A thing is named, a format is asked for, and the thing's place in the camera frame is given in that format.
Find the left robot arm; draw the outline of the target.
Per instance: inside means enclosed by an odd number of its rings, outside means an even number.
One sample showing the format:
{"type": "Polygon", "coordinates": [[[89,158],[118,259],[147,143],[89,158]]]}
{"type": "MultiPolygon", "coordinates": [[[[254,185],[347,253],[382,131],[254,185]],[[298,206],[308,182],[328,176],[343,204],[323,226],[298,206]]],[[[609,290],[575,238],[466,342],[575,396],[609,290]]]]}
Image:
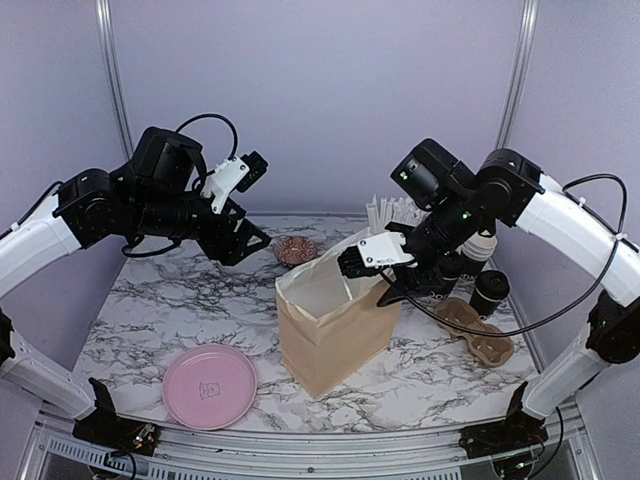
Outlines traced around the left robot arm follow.
{"type": "Polygon", "coordinates": [[[267,171],[257,152],[231,155],[208,171],[197,141],[147,128],[130,160],[112,172],[88,169],[56,182],[1,236],[1,292],[8,294],[53,262],[117,235],[126,256],[146,237],[176,248],[195,241],[205,256],[235,266],[271,238],[231,198],[267,171]]]}

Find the aluminium frame post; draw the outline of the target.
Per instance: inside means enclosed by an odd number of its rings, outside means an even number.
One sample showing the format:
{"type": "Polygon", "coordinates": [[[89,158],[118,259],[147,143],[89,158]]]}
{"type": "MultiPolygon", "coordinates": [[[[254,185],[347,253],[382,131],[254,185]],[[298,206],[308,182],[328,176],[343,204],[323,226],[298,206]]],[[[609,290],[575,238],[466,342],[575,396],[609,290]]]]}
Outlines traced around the aluminium frame post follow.
{"type": "Polygon", "coordinates": [[[109,0],[96,0],[95,11],[116,127],[124,155],[126,158],[130,158],[134,151],[134,145],[121,82],[111,2],[109,0]]]}
{"type": "Polygon", "coordinates": [[[538,12],[538,0],[523,2],[512,72],[495,142],[496,149],[509,145],[533,54],[538,12]]]}

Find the stack of paper cups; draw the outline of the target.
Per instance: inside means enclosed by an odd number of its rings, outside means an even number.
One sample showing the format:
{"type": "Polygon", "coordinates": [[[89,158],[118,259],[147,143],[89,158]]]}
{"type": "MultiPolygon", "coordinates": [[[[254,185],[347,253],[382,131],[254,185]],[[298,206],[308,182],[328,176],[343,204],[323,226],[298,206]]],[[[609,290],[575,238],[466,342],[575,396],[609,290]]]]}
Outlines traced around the stack of paper cups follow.
{"type": "Polygon", "coordinates": [[[482,272],[497,245],[498,240],[495,236],[479,233],[466,240],[459,251],[463,262],[461,278],[467,281],[474,280],[482,272]]]}

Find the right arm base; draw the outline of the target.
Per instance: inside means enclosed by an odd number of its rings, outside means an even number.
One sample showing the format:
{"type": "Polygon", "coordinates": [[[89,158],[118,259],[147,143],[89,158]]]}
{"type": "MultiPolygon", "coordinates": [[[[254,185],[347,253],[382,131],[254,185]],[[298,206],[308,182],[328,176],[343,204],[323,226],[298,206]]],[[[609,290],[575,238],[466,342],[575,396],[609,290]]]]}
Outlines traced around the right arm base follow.
{"type": "Polygon", "coordinates": [[[548,440],[545,420],[524,412],[523,395],[527,385],[524,382],[514,391],[503,419],[460,430],[459,446],[469,459],[506,453],[548,440]]]}

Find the brown paper bag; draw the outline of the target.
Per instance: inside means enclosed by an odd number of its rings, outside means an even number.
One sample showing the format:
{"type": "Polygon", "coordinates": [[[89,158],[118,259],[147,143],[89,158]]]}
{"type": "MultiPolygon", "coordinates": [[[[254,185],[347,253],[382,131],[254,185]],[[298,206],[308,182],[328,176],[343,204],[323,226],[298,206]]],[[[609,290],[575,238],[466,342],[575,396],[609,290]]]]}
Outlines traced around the brown paper bag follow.
{"type": "Polygon", "coordinates": [[[283,363],[313,398],[385,350],[400,317],[399,302],[377,306],[384,280],[340,273],[338,255],[369,235],[364,228],[275,280],[283,363]]]}

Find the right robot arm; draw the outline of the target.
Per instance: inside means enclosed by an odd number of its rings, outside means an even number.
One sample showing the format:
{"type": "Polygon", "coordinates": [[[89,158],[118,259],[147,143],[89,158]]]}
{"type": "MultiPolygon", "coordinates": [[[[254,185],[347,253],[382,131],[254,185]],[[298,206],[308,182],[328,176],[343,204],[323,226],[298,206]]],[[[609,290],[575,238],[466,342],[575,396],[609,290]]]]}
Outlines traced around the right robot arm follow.
{"type": "Polygon", "coordinates": [[[497,222],[544,241],[596,279],[603,291],[578,339],[528,382],[495,438],[515,448],[568,396],[612,364],[639,354],[639,249],[612,232],[533,162],[493,151],[478,172],[433,139],[415,146],[392,179],[428,210],[413,230],[383,233],[362,255],[366,266],[433,268],[472,235],[497,222]]]}

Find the black paper coffee cup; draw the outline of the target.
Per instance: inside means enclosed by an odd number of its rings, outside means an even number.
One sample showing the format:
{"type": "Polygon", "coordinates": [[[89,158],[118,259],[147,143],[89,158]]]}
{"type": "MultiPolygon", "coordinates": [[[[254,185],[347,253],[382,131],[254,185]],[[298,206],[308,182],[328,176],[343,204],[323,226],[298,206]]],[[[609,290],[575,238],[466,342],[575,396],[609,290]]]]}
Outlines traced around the black paper coffee cup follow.
{"type": "Polygon", "coordinates": [[[505,298],[505,295],[489,295],[479,288],[475,288],[469,300],[469,305],[481,319],[486,319],[498,309],[505,298]]]}
{"type": "Polygon", "coordinates": [[[464,272],[464,260],[457,252],[446,255],[438,263],[442,281],[430,292],[434,300],[446,299],[452,292],[462,273],[464,272]]]}

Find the brown cardboard cup carrier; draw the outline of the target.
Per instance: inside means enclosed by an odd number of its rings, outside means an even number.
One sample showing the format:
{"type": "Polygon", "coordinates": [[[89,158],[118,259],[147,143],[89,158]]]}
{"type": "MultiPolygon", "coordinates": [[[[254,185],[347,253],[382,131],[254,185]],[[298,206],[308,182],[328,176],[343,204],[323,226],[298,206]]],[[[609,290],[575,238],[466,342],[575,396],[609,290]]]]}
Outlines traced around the brown cardboard cup carrier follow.
{"type": "Polygon", "coordinates": [[[514,353],[514,344],[510,338],[487,336],[487,333],[499,334],[501,330],[480,319],[477,311],[462,299],[451,297],[440,302],[435,315],[444,319],[440,323],[451,337],[464,338],[469,352],[486,367],[504,365],[514,353]]]}

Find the right aluminium frame post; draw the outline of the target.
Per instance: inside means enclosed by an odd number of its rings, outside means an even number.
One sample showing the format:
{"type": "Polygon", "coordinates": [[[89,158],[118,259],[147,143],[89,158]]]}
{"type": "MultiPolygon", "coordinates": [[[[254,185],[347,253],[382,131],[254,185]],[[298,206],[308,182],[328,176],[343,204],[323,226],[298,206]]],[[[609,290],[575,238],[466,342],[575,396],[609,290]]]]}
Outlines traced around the right aluminium frame post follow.
{"type": "Polygon", "coordinates": [[[496,149],[509,145],[533,54],[538,12],[538,0],[523,2],[512,72],[495,142],[496,149]]]}

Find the pink plate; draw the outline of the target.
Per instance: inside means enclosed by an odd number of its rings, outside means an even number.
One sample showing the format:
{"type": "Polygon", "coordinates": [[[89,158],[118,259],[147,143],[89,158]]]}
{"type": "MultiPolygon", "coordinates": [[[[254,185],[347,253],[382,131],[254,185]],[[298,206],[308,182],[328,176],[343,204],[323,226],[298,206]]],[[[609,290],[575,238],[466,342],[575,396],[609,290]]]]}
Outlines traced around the pink plate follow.
{"type": "Polygon", "coordinates": [[[250,410],[257,373],[240,351],[224,345],[192,348],[167,369],[162,400],[170,417],[194,430],[219,430],[250,410]]]}

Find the left aluminium frame post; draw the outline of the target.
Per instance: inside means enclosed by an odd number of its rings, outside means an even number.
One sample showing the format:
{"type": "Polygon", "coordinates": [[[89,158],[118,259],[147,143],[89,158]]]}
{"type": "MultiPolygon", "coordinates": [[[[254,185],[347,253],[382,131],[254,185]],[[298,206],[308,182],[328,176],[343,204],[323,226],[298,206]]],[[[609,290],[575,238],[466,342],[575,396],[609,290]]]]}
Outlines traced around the left aluminium frame post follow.
{"type": "Polygon", "coordinates": [[[134,151],[134,145],[121,82],[111,2],[109,0],[96,0],[95,11],[116,127],[124,155],[126,158],[130,158],[134,151]]]}

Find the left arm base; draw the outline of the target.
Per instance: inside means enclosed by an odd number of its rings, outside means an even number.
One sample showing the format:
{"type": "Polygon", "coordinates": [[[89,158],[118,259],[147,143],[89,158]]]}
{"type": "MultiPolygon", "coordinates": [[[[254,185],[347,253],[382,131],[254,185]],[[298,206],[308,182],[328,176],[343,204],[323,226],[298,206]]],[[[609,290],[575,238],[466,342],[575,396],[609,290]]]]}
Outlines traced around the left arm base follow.
{"type": "Polygon", "coordinates": [[[159,427],[154,423],[120,416],[106,385],[89,379],[95,394],[95,409],[84,419],[74,421],[75,438],[123,452],[151,457],[156,449],[159,427]]]}

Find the bundle of white straws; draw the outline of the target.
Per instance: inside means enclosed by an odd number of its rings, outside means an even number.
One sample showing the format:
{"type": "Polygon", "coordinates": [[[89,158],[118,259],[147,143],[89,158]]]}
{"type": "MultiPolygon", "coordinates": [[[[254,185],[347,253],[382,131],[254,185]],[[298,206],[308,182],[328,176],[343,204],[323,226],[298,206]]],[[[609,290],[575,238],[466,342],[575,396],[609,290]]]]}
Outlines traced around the bundle of white straws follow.
{"type": "Polygon", "coordinates": [[[371,234],[382,233],[390,222],[415,227],[427,216],[410,197],[378,199],[374,195],[365,207],[371,234]]]}

